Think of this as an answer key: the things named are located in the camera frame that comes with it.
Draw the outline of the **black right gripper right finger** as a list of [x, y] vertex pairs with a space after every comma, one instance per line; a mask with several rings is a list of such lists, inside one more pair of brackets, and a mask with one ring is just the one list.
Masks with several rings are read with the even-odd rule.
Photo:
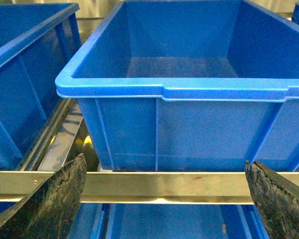
[[245, 175], [269, 238], [299, 239], [299, 186], [258, 161]]

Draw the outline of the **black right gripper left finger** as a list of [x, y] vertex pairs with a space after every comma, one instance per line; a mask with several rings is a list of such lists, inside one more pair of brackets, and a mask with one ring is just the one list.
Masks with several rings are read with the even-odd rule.
[[0, 239], [67, 238], [80, 207], [86, 174], [81, 153], [0, 214]]

